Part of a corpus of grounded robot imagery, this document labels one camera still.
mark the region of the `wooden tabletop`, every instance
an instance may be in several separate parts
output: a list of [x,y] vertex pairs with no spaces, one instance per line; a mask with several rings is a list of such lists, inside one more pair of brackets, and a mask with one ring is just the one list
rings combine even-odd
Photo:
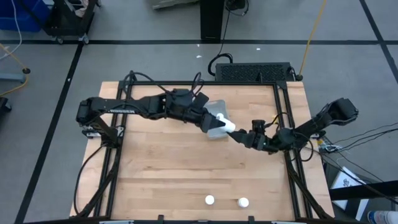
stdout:
[[[118,82],[104,82],[99,96],[115,98],[117,86]],[[288,88],[298,126],[310,119],[304,87],[301,82],[292,82]],[[205,85],[202,92],[210,100],[225,100],[229,118],[237,129],[250,130],[252,119],[271,122],[277,114],[271,86]],[[138,85],[134,86],[132,96],[141,98],[159,93],[162,90],[156,86]],[[102,116],[108,124],[111,117],[111,114]],[[266,134],[272,136],[275,128],[271,126]],[[88,140],[84,160],[99,145],[99,138]],[[104,152],[103,149],[92,158],[81,175],[77,200],[80,210],[98,188]],[[308,150],[302,151],[303,158],[308,155]],[[303,167],[309,191],[333,216],[319,155],[314,154]],[[172,119],[151,121],[135,115],[127,117],[116,186],[112,219],[117,220],[156,220],[158,215],[164,215],[165,220],[247,220],[249,215],[259,221],[294,219],[283,153],[270,156],[247,149],[231,138],[210,141],[193,124]],[[299,190],[298,193],[304,217]],[[205,203],[207,195],[215,197],[214,205]],[[241,197],[249,199],[248,208],[238,206]],[[102,214],[107,199],[106,192]]]

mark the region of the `blue bin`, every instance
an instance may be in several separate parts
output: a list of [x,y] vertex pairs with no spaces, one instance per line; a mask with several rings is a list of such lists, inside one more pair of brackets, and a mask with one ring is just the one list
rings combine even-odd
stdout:
[[[42,0],[22,0],[24,4],[39,18],[41,25],[49,18],[51,10]],[[38,32],[41,30],[40,24],[30,16],[28,12],[19,4],[20,0],[14,0],[17,10],[17,21],[21,31]],[[17,30],[14,20],[14,8],[11,0],[0,0],[0,29]]]

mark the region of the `gray floor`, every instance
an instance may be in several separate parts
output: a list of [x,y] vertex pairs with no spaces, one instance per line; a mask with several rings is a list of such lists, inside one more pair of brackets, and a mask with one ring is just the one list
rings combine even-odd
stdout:
[[[398,27],[394,23],[397,16],[391,9],[398,2],[367,3],[383,37],[397,40]],[[226,38],[305,40],[321,4],[321,0],[251,0],[247,16],[231,15]],[[96,40],[199,39],[198,7],[190,4],[153,11],[144,0],[103,0],[89,36]],[[42,32],[23,34],[23,38],[49,39]],[[0,40],[6,39],[17,39],[17,34],[0,31]],[[338,0],[328,1],[314,39],[376,40],[376,37],[359,1]],[[155,80],[192,80],[199,71],[205,80],[212,80],[206,72],[207,64],[219,49],[219,45],[202,44],[84,46],[25,221],[68,216],[86,145],[75,123],[76,109],[81,100],[98,94],[101,82],[120,80],[132,69]],[[14,108],[0,125],[1,223],[12,223],[15,219],[75,50],[76,45],[23,45],[17,51],[32,74],[27,87],[8,96]],[[304,45],[250,44],[223,48],[223,52],[233,54],[235,62],[290,62],[297,71],[304,50]],[[389,50],[398,63],[398,46],[391,45]],[[20,68],[7,58],[0,62],[0,72],[20,72]],[[350,98],[360,110],[354,123],[327,129],[331,140],[397,122],[398,85],[380,46],[313,45],[303,75],[312,114],[340,97]],[[16,85],[1,82],[0,90]],[[383,180],[396,180],[395,136],[388,134],[345,155]],[[339,163],[369,176],[344,160]]]

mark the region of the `white ball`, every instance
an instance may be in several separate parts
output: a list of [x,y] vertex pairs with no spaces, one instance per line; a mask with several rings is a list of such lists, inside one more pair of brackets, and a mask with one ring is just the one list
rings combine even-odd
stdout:
[[207,195],[205,198],[205,202],[208,205],[213,205],[214,204],[214,197],[212,195]]
[[238,205],[241,208],[246,208],[247,206],[249,206],[249,200],[247,198],[240,198],[238,200]]

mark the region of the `yellow cable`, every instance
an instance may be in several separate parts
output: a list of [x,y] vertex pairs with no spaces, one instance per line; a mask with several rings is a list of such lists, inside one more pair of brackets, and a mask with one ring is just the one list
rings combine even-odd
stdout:
[[[7,50],[7,48],[5,48],[2,44],[0,44],[0,47],[1,47],[5,52],[7,52],[11,57],[13,57],[13,58],[15,59],[15,61],[17,61],[18,64],[22,66],[23,69],[27,69],[27,67],[26,67],[14,54],[12,54],[10,51]],[[28,80],[29,80],[29,75],[26,74],[25,81],[24,81],[21,85],[19,85],[19,86],[13,88],[13,89],[11,89],[11,90],[5,91],[4,93],[1,93],[1,94],[0,94],[0,97],[4,96],[4,95],[6,95],[6,94],[12,93],[13,91],[16,91],[16,90],[18,90],[18,89],[24,87],[24,86],[26,85],[26,83],[28,82]]]
[[299,75],[302,75],[301,72],[303,71],[303,68],[304,68],[304,65],[305,65],[305,59],[307,58],[308,47],[310,46],[310,42],[312,40],[312,36],[313,36],[313,34],[315,33],[315,31],[317,29],[317,26],[318,26],[318,23],[319,23],[319,21],[321,19],[321,16],[322,16],[322,13],[323,13],[323,9],[325,8],[325,5],[326,5],[326,0],[323,0],[321,9],[319,10],[318,17],[317,17],[317,19],[315,21],[315,24],[313,25],[313,28],[312,28],[312,31],[311,31],[311,34],[310,34],[310,38],[309,38],[309,40],[307,42],[307,46],[305,47],[303,62],[301,64],[300,72],[298,73]]

